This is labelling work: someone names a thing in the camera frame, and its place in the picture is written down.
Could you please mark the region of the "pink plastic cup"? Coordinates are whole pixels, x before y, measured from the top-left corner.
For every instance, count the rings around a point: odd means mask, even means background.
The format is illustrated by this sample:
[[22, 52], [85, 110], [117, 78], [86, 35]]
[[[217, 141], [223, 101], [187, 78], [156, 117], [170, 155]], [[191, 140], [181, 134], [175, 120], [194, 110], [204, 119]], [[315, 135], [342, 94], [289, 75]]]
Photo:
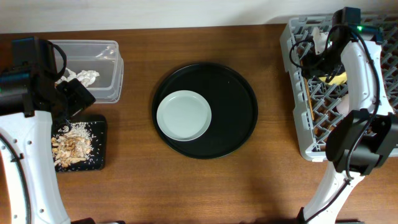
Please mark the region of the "pink plastic cup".
[[349, 107], [349, 94], [341, 98], [341, 101], [336, 106], [336, 110], [344, 117], [349, 114], [349, 112], [351, 111]]

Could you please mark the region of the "wooden chopstick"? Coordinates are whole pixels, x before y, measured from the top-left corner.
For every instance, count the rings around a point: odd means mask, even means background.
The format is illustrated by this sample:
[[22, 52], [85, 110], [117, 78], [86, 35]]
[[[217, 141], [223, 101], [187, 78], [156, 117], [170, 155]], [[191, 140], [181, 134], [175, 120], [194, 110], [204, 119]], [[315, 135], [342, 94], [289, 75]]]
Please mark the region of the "wooden chopstick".
[[304, 78], [304, 83], [305, 83], [305, 89], [306, 89], [307, 98], [308, 98], [308, 106], [310, 108], [310, 114], [311, 114], [311, 119], [312, 119], [312, 124], [313, 124], [313, 133], [314, 133], [314, 136], [316, 136], [317, 130], [316, 130], [315, 126], [314, 126], [315, 117], [314, 117], [313, 108], [312, 108], [312, 99], [310, 97], [310, 90], [309, 90], [309, 87], [308, 87], [308, 80], [306, 78]]
[[305, 76], [306, 75], [306, 69], [301, 68], [301, 72], [302, 72], [301, 76], [303, 77], [303, 81], [304, 81], [304, 85], [305, 85], [305, 91], [306, 91], [306, 94], [307, 94], [307, 101], [308, 101], [307, 104], [308, 104], [308, 107], [309, 107], [309, 110], [310, 110], [311, 119], [314, 122], [315, 118], [314, 118], [314, 113], [313, 113], [313, 108], [312, 108], [312, 100], [311, 100], [311, 97], [310, 97], [308, 81], [307, 81], [306, 76]]

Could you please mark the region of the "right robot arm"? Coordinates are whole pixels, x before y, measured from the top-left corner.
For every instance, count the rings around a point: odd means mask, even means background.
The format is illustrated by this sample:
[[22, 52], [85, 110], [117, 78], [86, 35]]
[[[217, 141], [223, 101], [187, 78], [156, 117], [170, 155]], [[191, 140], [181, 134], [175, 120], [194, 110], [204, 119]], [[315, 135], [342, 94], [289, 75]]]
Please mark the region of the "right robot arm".
[[328, 165], [311, 201], [300, 209], [298, 223], [335, 223], [353, 189], [381, 167], [397, 144], [397, 116], [386, 96], [380, 57], [382, 31], [361, 25], [361, 10], [344, 7], [333, 14], [325, 40], [308, 39], [315, 53], [296, 64], [311, 77], [324, 73], [330, 82], [344, 68], [348, 114], [329, 134]]

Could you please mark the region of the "grey plate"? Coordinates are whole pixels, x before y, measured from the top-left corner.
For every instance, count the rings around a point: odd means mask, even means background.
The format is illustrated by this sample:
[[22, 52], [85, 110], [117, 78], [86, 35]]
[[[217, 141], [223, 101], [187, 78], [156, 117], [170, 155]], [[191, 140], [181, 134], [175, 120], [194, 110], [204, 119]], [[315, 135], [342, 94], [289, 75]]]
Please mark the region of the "grey plate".
[[167, 95], [156, 109], [156, 124], [168, 138], [192, 141], [210, 127], [212, 111], [200, 94], [179, 90]]

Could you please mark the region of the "yellow bowl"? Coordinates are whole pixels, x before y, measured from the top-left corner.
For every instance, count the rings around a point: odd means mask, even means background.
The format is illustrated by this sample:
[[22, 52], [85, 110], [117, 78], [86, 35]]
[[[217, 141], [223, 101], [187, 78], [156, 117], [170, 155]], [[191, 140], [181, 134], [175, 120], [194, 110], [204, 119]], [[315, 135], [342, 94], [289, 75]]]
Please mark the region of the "yellow bowl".
[[323, 83], [326, 83], [327, 85], [342, 85], [347, 82], [347, 74], [346, 72], [343, 72], [340, 75], [336, 75], [329, 82], [326, 81], [326, 77], [319, 77], [319, 80], [322, 81]]

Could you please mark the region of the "white napkin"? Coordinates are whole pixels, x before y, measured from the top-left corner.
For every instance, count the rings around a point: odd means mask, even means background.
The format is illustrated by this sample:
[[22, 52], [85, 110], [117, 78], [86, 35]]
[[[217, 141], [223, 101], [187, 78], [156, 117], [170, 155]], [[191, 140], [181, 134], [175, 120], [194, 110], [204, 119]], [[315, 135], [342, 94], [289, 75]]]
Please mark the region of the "white napkin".
[[80, 73], [75, 73], [74, 71], [66, 68], [68, 76], [62, 76], [61, 79], [56, 81], [56, 84], [61, 82], [70, 82], [73, 79], [77, 79], [84, 87], [88, 87], [96, 81], [100, 73], [95, 70], [82, 70]]

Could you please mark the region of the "peanut shells and rice scraps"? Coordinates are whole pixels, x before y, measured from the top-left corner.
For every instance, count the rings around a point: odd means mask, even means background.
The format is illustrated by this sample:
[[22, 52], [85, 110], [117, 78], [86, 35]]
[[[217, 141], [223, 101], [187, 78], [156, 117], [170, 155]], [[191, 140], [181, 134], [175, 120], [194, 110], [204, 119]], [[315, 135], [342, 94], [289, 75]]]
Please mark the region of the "peanut shells and rice scraps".
[[66, 130], [67, 133], [56, 134], [51, 138], [54, 166], [65, 169], [79, 162], [90, 164], [94, 156], [92, 140], [96, 139], [90, 125], [79, 122], [60, 129]]

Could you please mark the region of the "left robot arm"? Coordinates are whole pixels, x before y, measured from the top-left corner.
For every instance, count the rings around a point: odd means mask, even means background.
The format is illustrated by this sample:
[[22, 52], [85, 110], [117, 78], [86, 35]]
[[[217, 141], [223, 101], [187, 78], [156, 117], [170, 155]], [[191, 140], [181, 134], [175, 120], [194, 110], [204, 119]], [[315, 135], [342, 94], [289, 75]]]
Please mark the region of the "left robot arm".
[[95, 102], [55, 57], [64, 51], [37, 37], [12, 42], [13, 64], [1, 72], [1, 158], [13, 223], [70, 223], [57, 170], [103, 166], [106, 120], [73, 117]]

